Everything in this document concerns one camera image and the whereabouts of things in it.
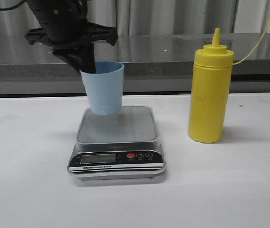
electronic scale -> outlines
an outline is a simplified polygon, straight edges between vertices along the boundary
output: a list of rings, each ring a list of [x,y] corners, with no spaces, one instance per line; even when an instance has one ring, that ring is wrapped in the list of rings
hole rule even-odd
[[[86,109],[68,164],[81,180],[153,177],[165,170],[152,109],[123,106],[110,116]]]

scale button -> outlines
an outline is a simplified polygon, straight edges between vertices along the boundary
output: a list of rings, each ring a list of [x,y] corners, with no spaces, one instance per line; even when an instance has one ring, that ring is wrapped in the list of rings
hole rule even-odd
[[[134,154],[134,153],[128,153],[128,154],[127,154],[127,157],[128,157],[128,158],[134,158],[134,157],[135,157],[135,154]]]
[[[144,157],[144,154],[141,153],[141,152],[139,152],[139,153],[136,154],[136,157],[137,157],[137,158],[143,158],[143,157]]]
[[[147,158],[152,158],[152,157],[153,157],[153,154],[152,154],[151,152],[148,152],[148,153],[145,154],[145,156],[146,156]]]

yellow squeeze bottle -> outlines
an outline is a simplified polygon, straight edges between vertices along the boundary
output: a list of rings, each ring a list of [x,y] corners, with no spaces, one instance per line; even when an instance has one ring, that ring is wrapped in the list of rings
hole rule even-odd
[[[221,139],[228,100],[234,53],[220,44],[220,28],[215,29],[212,44],[195,53],[188,134],[201,143],[214,143]]]

light blue cup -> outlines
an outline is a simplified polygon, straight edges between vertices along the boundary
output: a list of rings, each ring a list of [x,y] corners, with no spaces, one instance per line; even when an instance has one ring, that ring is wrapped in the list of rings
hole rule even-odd
[[[96,73],[81,72],[92,112],[112,115],[120,111],[124,82],[124,65],[118,62],[96,62]]]

white table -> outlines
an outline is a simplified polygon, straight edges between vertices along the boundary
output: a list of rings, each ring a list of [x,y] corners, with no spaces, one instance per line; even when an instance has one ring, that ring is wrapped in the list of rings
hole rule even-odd
[[[270,228],[270,94],[231,94],[223,138],[187,136],[189,95],[152,107],[165,174],[81,182],[67,165],[88,101],[0,99],[0,228]]]

